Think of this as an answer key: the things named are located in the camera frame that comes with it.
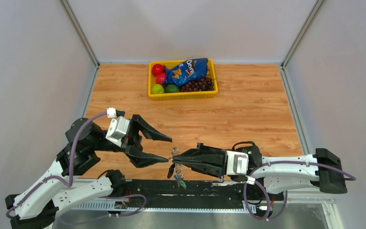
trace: gray wall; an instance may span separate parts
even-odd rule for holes
[[[280,62],[315,0],[70,0],[100,62]]]
[[[94,67],[57,0],[0,1],[0,229],[4,198],[24,191],[64,147]]]
[[[336,198],[346,229],[366,227],[366,1],[327,0],[288,67],[312,147],[357,177]]]

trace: wooden floor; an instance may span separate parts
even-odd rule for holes
[[[197,142],[231,148],[254,141],[265,156],[298,156],[301,148],[276,65],[216,65],[219,93],[214,98],[152,101],[147,94],[148,65],[101,65],[86,116],[107,107],[141,115],[173,138],[173,143],[142,140],[144,152],[169,158],[171,149],[196,148]],[[107,129],[109,119],[95,121]],[[166,179],[171,163],[135,168],[123,153],[97,152],[102,159],[85,178],[119,169],[127,179]],[[183,167],[185,179],[215,180]]]

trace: dark grapes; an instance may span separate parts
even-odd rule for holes
[[[187,82],[180,88],[181,92],[203,92],[213,90],[214,90],[214,82],[211,78],[208,77]]]

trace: wire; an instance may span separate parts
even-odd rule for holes
[[[65,179],[63,179],[60,176],[49,176],[46,177],[42,180],[42,182],[36,184],[36,186],[34,186],[18,203],[16,206],[11,207],[7,212],[6,212],[6,217],[8,218],[13,218],[13,216],[10,215],[10,213],[15,210],[18,206],[22,205],[42,184],[45,184],[48,180],[51,179],[57,179],[59,180],[61,183],[63,183],[66,187],[72,187],[73,184],[73,165],[74,165],[74,161],[75,161],[75,152],[76,152],[76,145],[78,143],[79,137],[82,134],[82,131],[91,123],[93,122],[93,120],[101,117],[101,116],[105,116],[107,115],[107,111],[99,113],[95,116],[93,116],[92,118],[88,119],[85,123],[82,124],[82,126],[79,128],[78,132],[76,132],[76,135],[73,139],[72,142],[72,147],[71,147],[71,153],[70,153],[70,163],[69,163],[69,182],[67,182]]]
[[[100,173],[100,175],[97,177],[97,179],[101,178],[105,173],[109,172],[111,169],[107,169],[106,171]]]
[[[284,209],[287,207],[287,201],[288,201],[288,191],[285,191],[285,199],[284,199],[283,207],[281,208],[280,212],[276,216],[269,217],[269,220],[276,219],[282,215],[282,213],[284,212]]]
[[[80,222],[80,223],[68,223],[68,222],[65,222],[64,220],[62,220],[61,218],[57,218],[59,222],[61,222],[62,224],[65,224],[67,226],[78,226],[78,225],[82,225],[82,224],[86,224],[86,223],[90,223],[90,222],[93,222],[93,221],[97,221],[97,220],[100,220],[100,219],[104,219],[104,218],[108,218],[110,216],[116,216],[116,217],[124,217],[124,216],[132,216],[132,215],[135,215],[137,214],[146,204],[146,197],[141,195],[141,194],[133,194],[133,195],[127,195],[127,196],[123,196],[123,197],[102,197],[102,198],[106,198],[106,199],[122,199],[122,198],[131,198],[131,197],[141,197],[144,199],[144,204],[141,205],[141,207],[139,207],[137,210],[133,211],[133,212],[130,212],[130,213],[127,213],[127,214],[120,214],[120,215],[117,215],[117,214],[112,214],[112,215],[103,215],[103,216],[99,216],[97,218],[94,218],[94,219],[90,219],[88,221],[85,221],[85,222]]]
[[[235,151],[235,146],[237,145],[241,145],[241,144],[252,144],[253,146],[255,146],[256,144],[252,141],[245,141],[245,142],[238,142],[235,145],[232,146],[232,151]]]
[[[262,200],[259,200],[259,202],[257,202],[257,203],[251,203],[250,201],[247,201],[249,204],[252,204],[252,205],[259,205],[259,204],[261,204],[262,203]]]
[[[272,162],[270,162],[270,165],[277,165],[277,164],[296,164],[296,165],[306,165],[306,162],[303,162],[303,161],[272,161]],[[260,168],[262,168],[262,167],[264,167],[264,166],[270,166],[269,165],[269,163],[263,163],[260,167],[257,167],[257,168],[254,168],[251,172],[250,172],[250,174],[249,174],[249,176],[251,177],[252,176],[252,174],[256,171],[256,170],[258,170],[258,169],[260,169]],[[344,176],[347,176],[348,178],[345,178],[345,180],[350,180],[350,181],[355,181],[356,180],[356,178],[354,177],[354,176],[352,176],[351,174],[349,174],[349,173],[347,173],[347,172],[345,172],[345,171],[343,171],[343,170],[340,170],[340,169],[338,169],[338,168],[335,168],[335,167],[332,167],[332,166],[328,166],[328,165],[325,165],[325,164],[321,164],[321,163],[315,163],[315,162],[309,162],[309,165],[312,165],[312,166],[318,166],[318,167],[323,167],[323,168],[327,168],[327,169],[331,169],[331,170],[333,170],[333,171],[335,171],[335,172],[338,172],[338,173],[341,173],[341,174],[343,174]],[[258,216],[256,216],[251,210],[250,210],[250,207],[249,207],[249,205],[248,204],[245,204],[245,206],[246,206],[246,209],[248,210],[248,212],[249,212],[249,214],[253,217],[253,218],[255,218],[255,219],[257,219],[257,220],[265,220],[265,219],[267,219],[267,217],[268,217],[268,214],[269,214],[269,212],[270,212],[270,198],[269,198],[269,195],[268,195],[268,193],[267,193],[267,191],[266,191],[266,189],[256,180],[255,181],[255,184],[263,191],[263,193],[264,193],[264,196],[266,197],[266,201],[267,201],[267,210],[266,210],[266,213],[262,216],[262,217],[258,217]],[[245,201],[245,203],[247,203],[248,201],[247,201],[247,196],[246,196],[246,187],[247,187],[247,183],[245,183],[244,184],[244,201]],[[272,218],[270,218],[270,220],[272,220],[272,219],[276,219],[276,218],[278,218],[281,214],[282,214],[282,212],[284,211],[284,208],[286,207],[286,205],[287,205],[287,195],[288,195],[288,193],[287,193],[287,191],[285,192],[285,205],[283,206],[283,208],[281,209],[281,211],[280,211],[280,213],[278,213],[275,217],[272,217]]]
[[[275,196],[272,197],[272,204],[271,204],[272,208],[274,207],[274,201],[275,201]]]
[[[128,199],[128,204],[131,204],[131,197]]]

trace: doritos bag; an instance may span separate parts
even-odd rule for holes
[[[174,83],[181,87],[189,81],[201,79],[207,75],[207,64],[207,58],[199,58],[184,61],[171,69],[165,68],[166,79],[163,84]]]

